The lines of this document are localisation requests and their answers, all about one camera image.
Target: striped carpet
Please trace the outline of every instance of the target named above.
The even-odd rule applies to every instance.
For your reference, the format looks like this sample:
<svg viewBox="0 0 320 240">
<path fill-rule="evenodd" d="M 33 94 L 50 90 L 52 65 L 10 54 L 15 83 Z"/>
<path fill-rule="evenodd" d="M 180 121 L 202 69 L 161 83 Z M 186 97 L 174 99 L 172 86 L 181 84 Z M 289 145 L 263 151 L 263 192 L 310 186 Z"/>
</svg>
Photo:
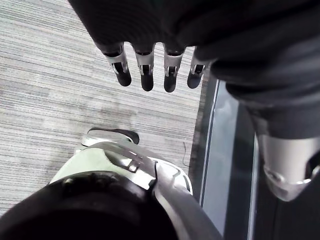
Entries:
<svg viewBox="0 0 320 240">
<path fill-rule="evenodd" d="M 145 92 L 126 44 L 132 84 L 122 87 L 66 0 L 0 1 L 0 46 L 0 215 L 45 186 L 93 126 L 134 130 L 188 171 L 201 94 L 187 87 L 192 49 L 166 93 L 158 43 Z"/>
</svg>

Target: silver metal bracket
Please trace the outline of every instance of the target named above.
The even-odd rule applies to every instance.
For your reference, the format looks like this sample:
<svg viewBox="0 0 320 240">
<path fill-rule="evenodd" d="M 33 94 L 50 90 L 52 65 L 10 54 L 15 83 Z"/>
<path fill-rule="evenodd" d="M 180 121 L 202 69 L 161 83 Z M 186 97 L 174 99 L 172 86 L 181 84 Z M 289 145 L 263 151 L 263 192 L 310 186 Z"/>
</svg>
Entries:
<svg viewBox="0 0 320 240">
<path fill-rule="evenodd" d="M 127 56 L 126 56 L 126 52 L 125 52 L 123 44 L 121 45 L 121 53 L 118 56 L 105 55 L 105 57 L 107 58 L 108 62 L 110 63 L 110 65 L 112 66 L 112 68 L 116 74 L 119 74 L 118 70 L 115 67 L 116 63 L 121 63 L 121 66 L 122 66 L 124 73 L 126 73 L 128 71 Z"/>
<path fill-rule="evenodd" d="M 172 56 L 167 53 L 166 46 L 163 45 L 163 47 L 164 47 L 164 73 L 167 77 L 169 77 L 169 67 L 174 67 L 173 76 L 176 77 L 181 65 L 182 57 L 185 52 L 183 51 L 181 55 Z"/>
<path fill-rule="evenodd" d="M 154 58 L 155 58 L 155 49 L 153 47 L 152 52 L 147 55 L 142 55 L 135 53 L 136 61 L 141 75 L 145 75 L 143 66 L 149 66 L 149 75 L 152 75 L 154 70 Z"/>
</svg>

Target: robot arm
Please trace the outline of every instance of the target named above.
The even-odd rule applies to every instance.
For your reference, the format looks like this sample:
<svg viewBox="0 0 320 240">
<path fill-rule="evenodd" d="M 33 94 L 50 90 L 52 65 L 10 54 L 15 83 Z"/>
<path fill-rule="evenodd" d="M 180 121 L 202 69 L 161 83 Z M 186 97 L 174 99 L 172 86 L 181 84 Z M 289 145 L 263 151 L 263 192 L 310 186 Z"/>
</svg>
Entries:
<svg viewBox="0 0 320 240">
<path fill-rule="evenodd" d="M 69 0 L 123 86 L 123 42 L 136 53 L 145 91 L 162 42 L 164 88 L 172 92 L 185 47 L 196 46 L 187 84 L 211 74 L 250 113 L 272 192 L 294 199 L 318 170 L 320 3 L 315 0 Z"/>
</svg>

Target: robotic finger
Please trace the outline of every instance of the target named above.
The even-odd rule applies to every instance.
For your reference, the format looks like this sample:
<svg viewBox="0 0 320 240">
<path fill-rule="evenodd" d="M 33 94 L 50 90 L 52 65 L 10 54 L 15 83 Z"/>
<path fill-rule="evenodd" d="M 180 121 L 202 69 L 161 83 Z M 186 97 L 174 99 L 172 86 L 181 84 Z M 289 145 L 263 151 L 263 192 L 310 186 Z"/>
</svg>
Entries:
<svg viewBox="0 0 320 240">
<path fill-rule="evenodd" d="M 136 61 L 141 74 L 141 85 L 143 90 L 149 92 L 154 87 L 154 57 L 155 44 L 132 44 Z"/>
<path fill-rule="evenodd" d="M 124 43 L 100 46 L 99 48 L 112 66 L 118 82 L 124 87 L 129 86 L 131 84 L 131 75 L 128 68 Z"/>
<path fill-rule="evenodd" d="M 164 47 L 164 89 L 167 93 L 172 93 L 176 88 L 177 74 L 185 49 Z"/>
</svg>

